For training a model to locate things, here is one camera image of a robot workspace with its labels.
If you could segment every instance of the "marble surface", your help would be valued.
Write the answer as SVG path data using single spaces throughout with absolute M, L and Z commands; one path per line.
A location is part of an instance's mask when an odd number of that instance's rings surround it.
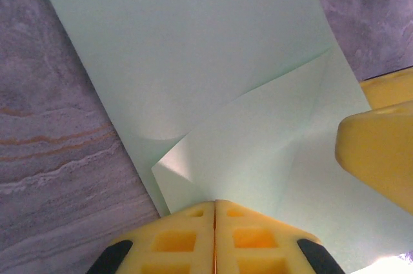
M 413 64 L 413 0 L 321 0 L 358 79 Z M 85 273 L 156 210 L 48 0 L 0 0 L 0 273 Z

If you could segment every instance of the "yellow foam block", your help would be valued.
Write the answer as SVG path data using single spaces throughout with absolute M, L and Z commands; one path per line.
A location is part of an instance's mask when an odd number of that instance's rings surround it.
M 315 236 L 230 201 L 204 202 L 124 234 L 87 274 L 204 273 L 344 274 Z
M 216 266 L 218 274 L 311 273 L 297 245 L 319 240 L 304 231 L 230 201 L 216 201 Z
M 413 101 L 344 119 L 338 128 L 336 159 L 413 214 Z
M 131 240 L 116 274 L 211 274 L 214 202 L 204 202 L 124 234 Z
M 373 109 L 413 100 L 413 67 L 360 82 L 360 86 Z

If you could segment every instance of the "folded paper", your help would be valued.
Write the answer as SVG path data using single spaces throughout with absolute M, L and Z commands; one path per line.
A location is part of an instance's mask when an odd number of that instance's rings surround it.
M 153 168 L 172 212 L 230 199 L 319 235 L 345 271 L 411 249 L 413 218 L 341 169 L 337 127 L 368 109 L 339 46 L 236 99 Z
M 318 0 L 51 0 L 160 214 L 150 171 L 206 117 L 330 46 Z

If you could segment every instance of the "light green paper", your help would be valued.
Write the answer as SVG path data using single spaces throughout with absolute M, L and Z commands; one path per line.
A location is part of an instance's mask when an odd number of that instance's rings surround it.
M 331 44 L 318 0 L 51 2 L 162 215 L 150 168 L 221 107 Z
M 317 235 L 350 273 L 411 249 L 413 218 L 342 170 L 339 122 L 368 104 L 338 44 L 209 117 L 153 168 L 171 212 L 229 199 Z

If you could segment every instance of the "square hole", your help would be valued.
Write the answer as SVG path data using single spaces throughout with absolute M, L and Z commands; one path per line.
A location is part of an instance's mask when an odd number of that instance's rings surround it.
M 238 258 L 239 274 L 290 274 L 285 259 Z
M 196 210 L 190 213 L 189 217 L 202 217 L 204 215 L 204 210 Z
M 240 211 L 236 210 L 235 208 L 231 208 L 227 211 L 227 216 L 229 217 L 243 217 L 244 214 Z
M 235 248 L 278 247 L 272 232 L 265 228 L 238 228 L 232 234 Z
M 152 243 L 152 251 L 193 251 L 196 232 L 170 230 L 160 233 Z
M 145 264 L 142 274 L 189 274 L 189 264 Z

